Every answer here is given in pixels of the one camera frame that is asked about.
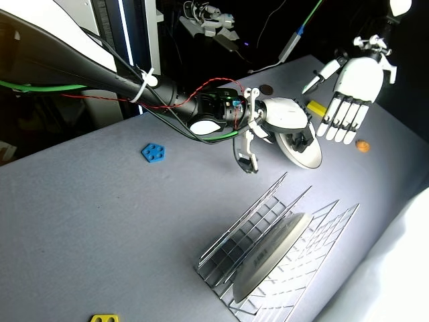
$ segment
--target white plate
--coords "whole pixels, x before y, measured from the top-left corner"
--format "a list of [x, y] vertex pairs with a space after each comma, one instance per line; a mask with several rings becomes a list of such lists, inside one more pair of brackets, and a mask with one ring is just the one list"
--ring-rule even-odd
[[240, 303], [278, 265], [304, 233], [313, 216], [297, 213], [279, 221], [252, 249], [240, 267], [233, 284], [234, 301]]
[[275, 139], [283, 153], [294, 164], [304, 169], [317, 169], [322, 164], [322, 150], [320, 149], [319, 142], [314, 132], [314, 127], [311, 123], [310, 131], [314, 137], [314, 141], [302, 153], [294, 151], [286, 141], [285, 134], [275, 133]]

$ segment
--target dish rack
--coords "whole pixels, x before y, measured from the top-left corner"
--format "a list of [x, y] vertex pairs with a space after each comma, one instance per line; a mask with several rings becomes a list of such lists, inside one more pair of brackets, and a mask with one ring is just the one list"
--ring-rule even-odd
[[279, 220], [294, 214], [292, 209], [311, 189], [309, 187], [285, 205], [274, 194], [286, 175], [281, 176], [203, 253], [196, 266], [202, 279], [241, 322], [287, 321], [359, 208], [356, 204], [340, 215], [334, 215], [337, 200], [314, 212], [310, 225], [280, 263], [246, 299], [236, 303], [233, 281], [238, 267]]

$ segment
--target small orange object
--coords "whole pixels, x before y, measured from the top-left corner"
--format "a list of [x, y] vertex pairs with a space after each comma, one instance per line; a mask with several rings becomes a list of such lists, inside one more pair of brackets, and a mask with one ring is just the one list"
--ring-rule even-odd
[[363, 153], [367, 153], [371, 149], [371, 145], [365, 140], [357, 140], [356, 148]]

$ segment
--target gray tabletop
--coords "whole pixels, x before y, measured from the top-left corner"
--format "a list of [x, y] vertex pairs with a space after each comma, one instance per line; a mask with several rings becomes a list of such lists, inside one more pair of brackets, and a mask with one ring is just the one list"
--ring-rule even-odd
[[[311, 56], [244, 78], [300, 98], [322, 65]], [[328, 105], [334, 79], [305, 99]], [[195, 273], [201, 251], [284, 172], [277, 196], [315, 211], [361, 203], [298, 306], [311, 321], [429, 173], [429, 145], [375, 105], [353, 145], [320, 140], [317, 170], [294, 166], [276, 145], [253, 143], [259, 172], [235, 164], [231, 143], [205, 146], [150, 116], [134, 117], [0, 168], [0, 311], [5, 321], [235, 321]], [[154, 142], [166, 159], [149, 164]]]

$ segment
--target white robotic hand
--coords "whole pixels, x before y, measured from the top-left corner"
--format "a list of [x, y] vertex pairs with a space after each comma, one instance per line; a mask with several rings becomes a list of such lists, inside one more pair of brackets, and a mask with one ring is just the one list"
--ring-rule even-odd
[[377, 98], [383, 84], [383, 70], [390, 71], [389, 82], [394, 84], [396, 67], [392, 66], [386, 56], [390, 50], [384, 41], [377, 35], [369, 40], [355, 38], [354, 45], [360, 48], [377, 50], [381, 56], [380, 61], [372, 57], [352, 58], [347, 63], [343, 57], [329, 62], [314, 79], [304, 87], [304, 94], [313, 86], [325, 81], [334, 74], [344, 63], [343, 69], [334, 87], [334, 97], [322, 119], [316, 134], [324, 136], [327, 140], [350, 144], [356, 131], [360, 128], [369, 104]]

